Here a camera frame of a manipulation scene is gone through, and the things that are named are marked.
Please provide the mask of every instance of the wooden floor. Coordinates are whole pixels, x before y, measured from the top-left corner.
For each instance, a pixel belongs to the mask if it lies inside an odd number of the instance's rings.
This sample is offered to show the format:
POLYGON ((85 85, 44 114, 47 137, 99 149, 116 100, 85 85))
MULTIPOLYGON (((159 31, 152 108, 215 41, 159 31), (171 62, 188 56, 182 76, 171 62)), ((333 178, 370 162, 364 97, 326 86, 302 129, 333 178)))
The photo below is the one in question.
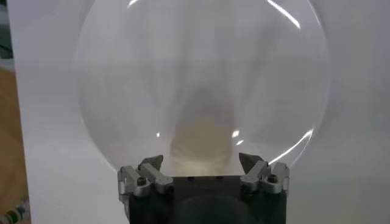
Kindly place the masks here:
POLYGON ((15 74, 0 68, 0 215, 27 195, 15 74))

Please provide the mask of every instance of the screw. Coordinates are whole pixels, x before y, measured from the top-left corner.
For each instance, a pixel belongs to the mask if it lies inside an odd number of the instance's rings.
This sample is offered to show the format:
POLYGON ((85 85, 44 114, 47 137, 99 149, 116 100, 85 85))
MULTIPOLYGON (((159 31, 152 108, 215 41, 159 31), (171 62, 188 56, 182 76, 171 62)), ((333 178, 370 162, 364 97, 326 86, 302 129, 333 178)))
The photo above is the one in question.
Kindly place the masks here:
POLYGON ((275 174, 269 175, 267 180, 272 184, 278 183, 278 177, 275 174))
POLYGON ((138 179, 136 179, 136 184, 139 186, 144 186, 146 184, 146 178, 145 177, 138 177, 138 179))

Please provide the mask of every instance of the metal clamp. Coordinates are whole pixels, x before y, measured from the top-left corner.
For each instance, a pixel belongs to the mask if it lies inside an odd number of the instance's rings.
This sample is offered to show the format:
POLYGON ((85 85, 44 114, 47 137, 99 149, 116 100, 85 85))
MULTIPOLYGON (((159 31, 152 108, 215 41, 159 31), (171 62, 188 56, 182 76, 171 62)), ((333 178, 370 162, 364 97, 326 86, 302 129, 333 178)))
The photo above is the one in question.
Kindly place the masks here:
POLYGON ((288 193, 289 169, 284 163, 277 163, 271 174, 264 180, 264 188, 267 193, 279 194, 281 191, 288 193))
POLYGON ((154 166, 149 163, 141 164, 139 167, 140 174, 155 184, 155 189, 160 194, 173 191, 173 178, 160 173, 154 166))

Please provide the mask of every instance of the metal bracket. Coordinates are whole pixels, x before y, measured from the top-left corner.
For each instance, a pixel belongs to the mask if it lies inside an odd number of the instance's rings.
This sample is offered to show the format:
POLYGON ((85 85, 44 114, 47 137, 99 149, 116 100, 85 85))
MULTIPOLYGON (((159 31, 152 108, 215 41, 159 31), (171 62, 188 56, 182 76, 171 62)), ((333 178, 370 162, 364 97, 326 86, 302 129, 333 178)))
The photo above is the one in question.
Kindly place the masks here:
POLYGON ((246 173, 240 177, 243 192, 250 194, 262 187, 269 194, 288 193, 289 169, 286 164, 276 163, 271 171, 268 163, 259 156, 240 153, 239 160, 246 173))
POLYGON ((158 193, 165 194, 173 191, 173 178, 163 175, 149 163, 141 164, 140 174, 155 184, 158 193))
POLYGON ((264 188, 267 193, 278 194, 289 187, 289 169, 284 163, 276 163, 271 174, 264 180, 264 188))
POLYGON ((255 192, 258 190, 259 182, 265 177, 268 176, 271 172, 271 168, 268 166, 267 162, 262 160, 257 161, 257 163, 251 168, 251 170, 241 176, 239 179, 241 181, 241 189, 247 193, 255 192))

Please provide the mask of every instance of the transparent bubble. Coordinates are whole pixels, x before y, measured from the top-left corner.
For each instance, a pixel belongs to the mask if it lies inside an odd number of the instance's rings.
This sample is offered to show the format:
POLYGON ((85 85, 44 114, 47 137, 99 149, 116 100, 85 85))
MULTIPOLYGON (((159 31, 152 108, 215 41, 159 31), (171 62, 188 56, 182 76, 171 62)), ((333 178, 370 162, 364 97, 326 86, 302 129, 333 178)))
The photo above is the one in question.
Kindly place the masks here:
POLYGON ((238 153, 292 166, 330 86, 306 0, 95 0, 77 49, 83 120, 115 168, 242 174, 238 153))

